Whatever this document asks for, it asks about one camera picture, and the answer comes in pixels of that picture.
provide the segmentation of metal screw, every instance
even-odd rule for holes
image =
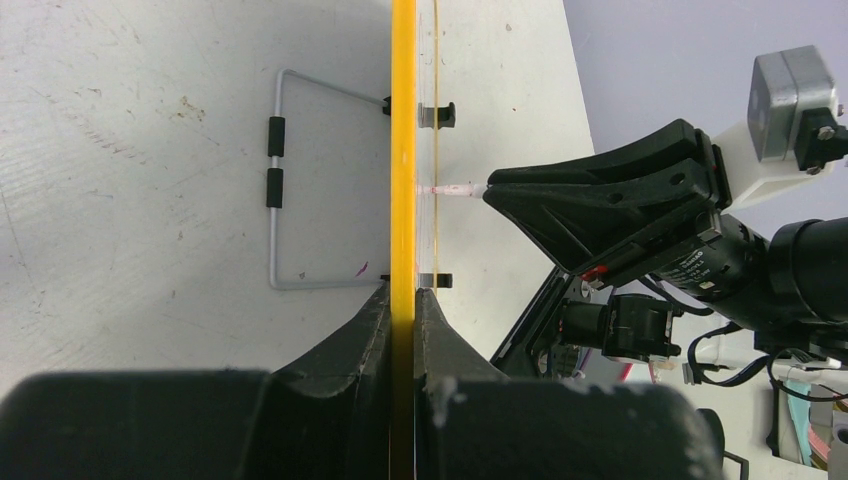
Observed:
[[[819,140],[830,140],[836,135],[836,130],[833,127],[822,127],[819,129],[819,134],[816,138]]]

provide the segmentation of teal object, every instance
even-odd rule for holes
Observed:
[[[787,380],[786,386],[792,390],[803,394],[810,394],[810,384],[799,382],[797,380]],[[813,449],[810,447],[810,402],[787,395],[789,399],[789,416],[792,418],[792,424],[795,426],[795,436],[798,438],[798,445],[801,448],[801,460],[804,465],[811,467],[813,462],[811,457]]]

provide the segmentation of black plastic clip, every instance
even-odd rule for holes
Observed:
[[[836,123],[828,108],[804,110],[795,141],[798,170],[816,175],[825,164],[848,155],[848,130]]]
[[[388,282],[392,279],[391,275],[380,275],[380,280]],[[421,288],[433,288],[433,274],[419,273],[418,286]],[[439,273],[436,275],[436,288],[453,288],[453,274]]]
[[[265,190],[265,206],[268,208],[283,208],[282,168],[268,169],[268,181]]]
[[[447,107],[430,108],[418,104],[418,126],[433,128],[438,120],[438,128],[453,128],[456,125],[456,105],[450,102]]]
[[[268,156],[282,157],[286,146],[286,119],[273,116],[268,119]]]

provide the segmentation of white table surface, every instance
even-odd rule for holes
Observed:
[[[438,12],[438,101],[457,110],[439,131],[440,184],[594,153],[561,1],[440,1]],[[438,271],[453,274],[439,303],[490,358],[553,263],[482,201],[438,202]]]
[[[55,369],[294,360],[372,288],[268,286],[267,123],[299,69],[389,94],[389,2],[0,3],[0,396]],[[281,272],[388,271],[389,119],[293,80]]]
[[[561,2],[440,18],[442,183],[592,153]],[[373,287],[268,286],[267,118],[280,67],[388,95],[389,32],[388,0],[0,1],[0,395],[44,370],[275,369],[347,321]],[[377,278],[389,119],[284,98],[281,272]],[[482,202],[440,207],[439,299],[488,356],[551,264]]]

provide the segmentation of pink mark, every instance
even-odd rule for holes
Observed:
[[[623,382],[627,380],[627,377],[630,376],[630,371],[633,370],[633,364],[628,363],[624,365],[624,368],[621,369],[621,375],[618,376],[618,381]]]
[[[358,277],[358,276],[362,275],[363,273],[365,273],[365,270],[368,270],[368,262],[365,262],[365,265],[363,265],[363,266],[362,266],[362,268],[360,268],[360,269],[359,269],[359,271],[358,271],[358,272],[356,272],[356,275],[354,275],[354,278],[356,278],[356,277]]]

